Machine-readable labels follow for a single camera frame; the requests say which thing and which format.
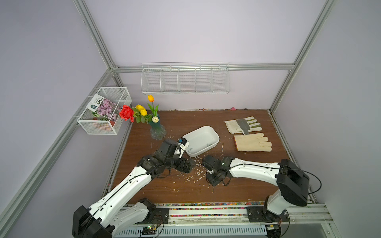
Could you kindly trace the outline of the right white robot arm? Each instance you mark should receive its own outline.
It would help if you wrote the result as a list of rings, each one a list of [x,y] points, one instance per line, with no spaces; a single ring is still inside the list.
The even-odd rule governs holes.
[[[288,159],[279,163],[259,163],[224,157],[222,160],[206,156],[202,165],[207,169],[206,179],[212,186],[226,178],[247,178],[275,185],[278,190],[266,198],[263,207],[248,207],[250,222],[280,222],[287,208],[308,204],[310,178]]]

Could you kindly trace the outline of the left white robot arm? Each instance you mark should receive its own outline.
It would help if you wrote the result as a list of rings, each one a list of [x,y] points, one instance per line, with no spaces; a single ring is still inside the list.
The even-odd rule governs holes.
[[[127,202],[165,170],[190,173],[195,166],[183,157],[189,142],[166,139],[153,154],[142,157],[131,173],[114,189],[90,207],[80,206],[73,214],[72,236],[75,238],[111,238],[127,227],[142,222],[156,206],[144,198],[122,211]]]

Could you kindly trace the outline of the white plastic storage box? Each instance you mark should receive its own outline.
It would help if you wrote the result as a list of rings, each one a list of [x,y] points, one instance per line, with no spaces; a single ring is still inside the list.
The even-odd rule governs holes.
[[[189,145],[186,153],[194,158],[214,148],[220,141],[217,132],[210,126],[204,126],[183,136]]]

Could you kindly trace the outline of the glass vase with flowers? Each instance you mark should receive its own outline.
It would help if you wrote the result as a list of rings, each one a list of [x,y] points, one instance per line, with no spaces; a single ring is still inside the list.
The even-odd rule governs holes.
[[[151,126],[151,138],[154,140],[162,140],[166,136],[166,130],[161,124],[160,117],[158,115],[159,105],[154,105],[155,99],[152,95],[148,95],[148,101],[149,102],[147,105],[151,111],[150,114],[142,105],[136,105],[134,107],[123,105],[121,111],[119,112],[119,116],[125,121],[130,120],[132,123],[134,121],[136,121],[137,124],[147,123]]]

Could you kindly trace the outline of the beige canvas work glove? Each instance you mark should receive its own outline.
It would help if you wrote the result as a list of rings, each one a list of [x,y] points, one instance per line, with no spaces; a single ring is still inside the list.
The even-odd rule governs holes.
[[[271,152],[272,143],[264,133],[234,136],[237,151],[243,152]]]

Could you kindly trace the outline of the grey striped work glove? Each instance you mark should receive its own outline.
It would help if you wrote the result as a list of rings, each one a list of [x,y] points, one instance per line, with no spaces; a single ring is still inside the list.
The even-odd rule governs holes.
[[[261,123],[253,116],[225,121],[225,125],[231,134],[242,133],[248,135],[250,132],[262,131]]]

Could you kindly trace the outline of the purple potted flowers with card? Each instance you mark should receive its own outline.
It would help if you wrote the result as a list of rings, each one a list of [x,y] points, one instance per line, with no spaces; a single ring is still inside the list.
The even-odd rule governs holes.
[[[86,108],[91,111],[96,121],[108,121],[111,126],[115,125],[122,110],[120,105],[99,94],[95,94],[92,97]]]

